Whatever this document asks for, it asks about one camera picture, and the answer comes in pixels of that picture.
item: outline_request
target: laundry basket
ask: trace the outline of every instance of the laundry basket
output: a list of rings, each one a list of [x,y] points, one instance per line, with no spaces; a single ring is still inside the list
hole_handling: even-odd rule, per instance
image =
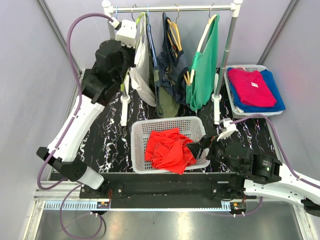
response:
[[[238,112],[235,108],[235,104],[234,104],[234,100],[232,98],[232,92],[230,89],[230,84],[229,84],[229,79],[228,79],[228,68],[235,68],[235,67],[243,67],[245,68],[246,72],[253,72],[255,70],[261,72],[263,70],[268,70],[265,66],[262,65],[250,65],[250,64],[245,64],[245,65],[229,65],[226,66],[226,71],[224,73],[224,81],[225,81],[225,86],[226,86],[226,91],[228,93],[229,96],[229,101],[230,101],[230,105],[231,105],[231,110],[232,110],[232,116],[235,119],[242,119],[245,118],[247,116],[253,115],[253,114],[262,114],[265,115],[267,117],[269,116],[273,116],[273,115],[278,115],[281,114],[283,111],[273,111],[273,112]]]
[[[152,131],[179,128],[179,132],[194,142],[199,141],[206,134],[200,118],[196,116],[172,117],[153,120],[136,121],[131,131],[131,160],[133,170],[138,174],[167,173],[164,169],[155,169],[151,161],[145,161],[145,151]],[[201,169],[209,165],[206,159],[209,149],[205,149],[195,165],[187,166],[185,170]]]

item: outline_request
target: marble surface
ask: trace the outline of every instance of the marble surface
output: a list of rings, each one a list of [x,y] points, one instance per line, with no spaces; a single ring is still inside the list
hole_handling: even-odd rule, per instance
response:
[[[154,107],[143,102],[138,93],[133,89],[129,91],[131,103],[129,104],[128,122],[126,127],[120,125],[122,104],[121,93],[118,92],[109,105],[98,116],[90,130],[84,137],[78,154],[81,159],[99,173],[133,172],[131,162],[131,129],[132,124],[139,120],[156,119],[157,113]],[[220,102],[220,118],[232,118],[230,101],[226,86],[223,83],[221,89],[222,100]],[[186,106],[181,106],[178,117],[198,116],[203,123],[207,134],[215,135],[219,126],[213,124],[213,103],[209,101],[206,106],[196,112]],[[255,154],[267,154],[275,157],[275,149],[264,119],[249,119],[237,124],[238,132],[223,141],[229,144],[233,141],[250,147]],[[219,162],[211,164],[203,169],[193,172],[221,172],[228,171]]]

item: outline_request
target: reflective floor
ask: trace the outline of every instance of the reflective floor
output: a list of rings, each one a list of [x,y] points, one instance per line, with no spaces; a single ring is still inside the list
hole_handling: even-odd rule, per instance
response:
[[[257,204],[249,202],[249,209]],[[67,230],[77,237],[89,237],[100,221],[83,211],[64,211]],[[106,228],[101,240],[302,240],[293,208],[282,202],[263,202],[253,215],[221,217],[206,212],[115,212],[103,215]],[[71,240],[61,230],[59,212],[45,210],[37,240]]]

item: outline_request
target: clothing rack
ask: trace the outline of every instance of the clothing rack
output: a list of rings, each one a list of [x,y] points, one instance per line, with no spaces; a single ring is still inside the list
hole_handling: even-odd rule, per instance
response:
[[[140,13],[140,12],[191,12],[191,11],[232,11],[232,17],[230,21],[230,27],[226,38],[226,44],[224,48],[220,73],[218,81],[215,86],[214,93],[211,96],[211,100],[214,102],[214,123],[219,124],[220,121],[220,100],[221,100],[221,86],[223,83],[224,75],[226,72],[227,61],[230,52],[230,46],[232,38],[234,36],[236,22],[239,16],[240,7],[243,0],[233,0],[230,5],[173,5],[173,6],[147,6],[147,7],[114,7],[111,5],[109,0],[102,2],[104,14],[112,17],[113,14],[117,13]],[[109,33],[111,38],[115,38],[115,30],[108,23]]]

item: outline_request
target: hanger hook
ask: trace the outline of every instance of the hanger hook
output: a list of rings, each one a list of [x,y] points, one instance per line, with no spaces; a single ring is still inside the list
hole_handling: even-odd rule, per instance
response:
[[[136,8],[137,7],[137,5],[136,4],[133,4],[132,5],[132,9],[131,9],[131,18],[132,18],[132,20],[135,22],[136,20],[134,19],[134,8]]]
[[[180,15],[180,11],[179,11],[179,6],[177,4],[175,4],[175,6],[178,8],[178,16],[176,17],[175,19],[175,24],[177,24],[177,20],[179,18],[179,15]]]
[[[210,7],[210,11],[209,11],[209,18],[210,18],[210,14],[211,14],[211,9],[212,9],[212,6],[215,5],[214,3],[211,5]]]

